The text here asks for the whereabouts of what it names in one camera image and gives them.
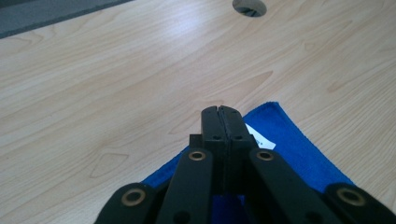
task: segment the black plastic linkage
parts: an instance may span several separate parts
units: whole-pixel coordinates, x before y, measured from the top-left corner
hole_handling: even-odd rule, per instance
[[[118,189],[95,224],[209,224],[212,198],[224,194],[244,198],[250,224],[396,223],[386,206],[356,186],[315,192],[279,154],[258,148],[238,111],[211,106],[172,180],[156,189],[139,183]]]

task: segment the light wood grain surface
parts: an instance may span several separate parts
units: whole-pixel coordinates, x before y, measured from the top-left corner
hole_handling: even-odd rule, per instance
[[[396,1],[136,0],[0,40],[0,222],[93,223],[200,132],[279,101],[396,212]]]

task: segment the blue cloth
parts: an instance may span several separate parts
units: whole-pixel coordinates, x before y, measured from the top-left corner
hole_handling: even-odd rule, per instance
[[[352,181],[335,167],[289,119],[279,103],[269,102],[247,113],[244,121],[265,138],[276,143],[278,152],[291,168],[312,189],[323,192],[332,183]],[[169,179],[177,167],[180,154],[166,163],[143,183],[156,187]],[[213,200],[213,223],[248,223],[240,200],[236,197],[215,196]]]

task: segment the white label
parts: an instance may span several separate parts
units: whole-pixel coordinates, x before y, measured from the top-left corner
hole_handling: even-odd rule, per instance
[[[250,134],[253,134],[254,138],[256,139],[257,145],[259,145],[260,148],[266,148],[266,149],[274,149],[276,146],[275,143],[271,142],[270,140],[266,139],[264,136],[262,136],[260,133],[258,133],[256,130],[254,130],[252,127],[250,127],[248,124],[247,125],[247,130]]]

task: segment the blue towel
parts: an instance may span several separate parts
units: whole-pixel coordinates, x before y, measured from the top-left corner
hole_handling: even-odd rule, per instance
[[[332,183],[353,184],[302,134],[279,103],[270,102],[260,105],[247,113],[244,121],[275,143],[274,150],[312,189],[323,192],[326,186]],[[152,187],[159,186],[172,176],[179,158],[180,154],[143,180],[143,183]],[[248,223],[241,201],[231,195],[215,196],[212,213],[212,223]]]

